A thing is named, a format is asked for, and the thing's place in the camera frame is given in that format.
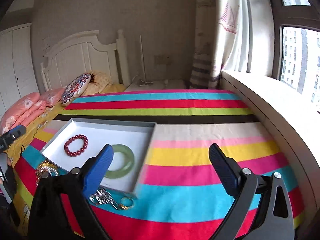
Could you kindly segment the white wooden headboard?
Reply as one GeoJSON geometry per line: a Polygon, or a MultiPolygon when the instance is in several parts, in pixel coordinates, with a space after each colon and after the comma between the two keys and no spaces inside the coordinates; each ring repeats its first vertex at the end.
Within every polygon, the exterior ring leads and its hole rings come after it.
{"type": "Polygon", "coordinates": [[[52,46],[41,63],[46,91],[68,85],[76,77],[91,71],[103,72],[113,83],[131,84],[123,30],[117,31],[116,42],[102,44],[99,31],[82,31],[69,35],[52,46]]]}

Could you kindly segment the dark framed window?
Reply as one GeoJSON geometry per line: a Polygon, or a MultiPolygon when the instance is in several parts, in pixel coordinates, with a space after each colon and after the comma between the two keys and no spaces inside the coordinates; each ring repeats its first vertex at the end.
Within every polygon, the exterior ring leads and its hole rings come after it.
{"type": "Polygon", "coordinates": [[[270,0],[272,77],[319,109],[319,0],[270,0]]]}

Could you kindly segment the pink floral pillow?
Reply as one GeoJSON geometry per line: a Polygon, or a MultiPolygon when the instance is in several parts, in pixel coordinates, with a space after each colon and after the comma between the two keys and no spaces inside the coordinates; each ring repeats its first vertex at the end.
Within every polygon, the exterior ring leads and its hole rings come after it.
{"type": "Polygon", "coordinates": [[[40,100],[45,101],[47,107],[53,107],[55,104],[57,104],[61,100],[61,96],[64,91],[65,91],[64,87],[54,89],[54,90],[49,90],[40,96],[40,100]]]}

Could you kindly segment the round patterned cushion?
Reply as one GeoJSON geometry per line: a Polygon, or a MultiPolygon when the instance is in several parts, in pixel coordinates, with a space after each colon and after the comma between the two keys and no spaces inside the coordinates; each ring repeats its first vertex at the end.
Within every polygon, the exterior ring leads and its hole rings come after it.
{"type": "Polygon", "coordinates": [[[84,73],[75,78],[69,85],[65,87],[61,95],[61,105],[68,106],[76,98],[80,97],[87,89],[91,80],[91,74],[84,73]]]}

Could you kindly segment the green jade bangle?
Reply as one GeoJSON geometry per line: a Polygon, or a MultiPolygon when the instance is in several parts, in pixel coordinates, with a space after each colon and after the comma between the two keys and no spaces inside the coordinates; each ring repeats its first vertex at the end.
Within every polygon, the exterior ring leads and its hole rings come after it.
{"type": "Polygon", "coordinates": [[[119,179],[128,175],[135,165],[135,155],[131,148],[123,144],[112,145],[115,154],[120,157],[121,166],[116,170],[107,170],[104,177],[108,179],[119,179]]]}

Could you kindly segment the beige sailboat print curtain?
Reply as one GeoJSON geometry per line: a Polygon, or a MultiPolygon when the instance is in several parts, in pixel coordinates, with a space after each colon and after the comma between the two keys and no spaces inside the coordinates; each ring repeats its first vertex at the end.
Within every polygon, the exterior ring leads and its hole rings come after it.
{"type": "Polygon", "coordinates": [[[248,1],[196,0],[190,87],[216,89],[222,71],[246,72],[248,58],[248,1]]]}

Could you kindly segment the wall power socket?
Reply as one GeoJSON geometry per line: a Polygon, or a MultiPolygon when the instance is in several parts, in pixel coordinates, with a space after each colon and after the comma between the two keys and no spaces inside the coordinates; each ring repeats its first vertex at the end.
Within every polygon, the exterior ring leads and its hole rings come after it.
{"type": "Polygon", "coordinates": [[[155,65],[166,65],[169,66],[172,63],[170,55],[155,55],[154,56],[154,64],[155,65]]]}

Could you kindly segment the white shallow jewelry box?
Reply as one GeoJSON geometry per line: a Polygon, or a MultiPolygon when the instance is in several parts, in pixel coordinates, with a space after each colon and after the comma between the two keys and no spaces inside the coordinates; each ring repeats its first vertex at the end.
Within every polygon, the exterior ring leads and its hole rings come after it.
{"type": "Polygon", "coordinates": [[[129,174],[117,179],[103,178],[100,185],[134,197],[139,195],[140,183],[145,176],[144,164],[156,127],[154,122],[71,118],[69,121],[53,120],[51,125],[57,132],[40,153],[57,167],[68,172],[74,167],[81,167],[87,159],[98,155],[106,144],[130,148],[135,162],[129,174]],[[65,153],[63,146],[68,139],[77,134],[87,137],[88,149],[78,157],[70,157],[65,153]]]}

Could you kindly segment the yellow fluffy blanket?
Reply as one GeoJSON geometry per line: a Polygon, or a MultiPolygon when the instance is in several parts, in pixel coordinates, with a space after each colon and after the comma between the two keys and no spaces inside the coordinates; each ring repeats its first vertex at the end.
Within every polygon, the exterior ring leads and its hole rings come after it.
{"type": "Polygon", "coordinates": [[[100,94],[113,85],[111,78],[104,72],[91,71],[91,79],[82,96],[100,94]]]}

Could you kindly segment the rainbow striped cloth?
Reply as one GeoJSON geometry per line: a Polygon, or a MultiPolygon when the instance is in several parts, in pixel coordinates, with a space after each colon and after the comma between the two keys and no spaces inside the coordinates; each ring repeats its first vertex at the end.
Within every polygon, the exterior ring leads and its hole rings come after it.
{"type": "Polygon", "coordinates": [[[232,198],[209,162],[221,150],[254,173],[279,172],[289,192],[294,227],[304,203],[294,172],[263,124],[237,95],[225,90],[151,90],[82,96],[60,118],[155,122],[137,206],[94,212],[113,239],[207,239],[220,225],[232,198]]]}

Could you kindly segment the pink folded quilt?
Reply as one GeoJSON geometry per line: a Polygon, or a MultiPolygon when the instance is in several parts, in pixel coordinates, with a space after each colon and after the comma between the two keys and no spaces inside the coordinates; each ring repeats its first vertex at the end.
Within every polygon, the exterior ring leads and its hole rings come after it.
{"type": "Polygon", "coordinates": [[[46,110],[47,102],[38,92],[30,93],[14,103],[1,118],[1,135],[16,127],[27,127],[46,110]]]}

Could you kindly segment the white wardrobe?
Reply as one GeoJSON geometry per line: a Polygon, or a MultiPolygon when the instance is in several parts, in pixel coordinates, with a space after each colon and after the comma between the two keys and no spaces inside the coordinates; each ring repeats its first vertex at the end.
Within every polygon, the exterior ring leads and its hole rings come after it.
{"type": "Polygon", "coordinates": [[[31,23],[1,31],[1,115],[20,98],[39,91],[31,58],[30,33],[31,23]]]}

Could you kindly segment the white window sill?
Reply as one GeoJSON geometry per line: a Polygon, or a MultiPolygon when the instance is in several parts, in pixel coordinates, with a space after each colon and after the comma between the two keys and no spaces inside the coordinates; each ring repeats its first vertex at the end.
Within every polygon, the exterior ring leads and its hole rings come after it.
{"type": "Polygon", "coordinates": [[[237,94],[277,142],[296,175],[305,218],[311,220],[319,210],[319,113],[271,77],[224,71],[221,88],[237,94]]]}

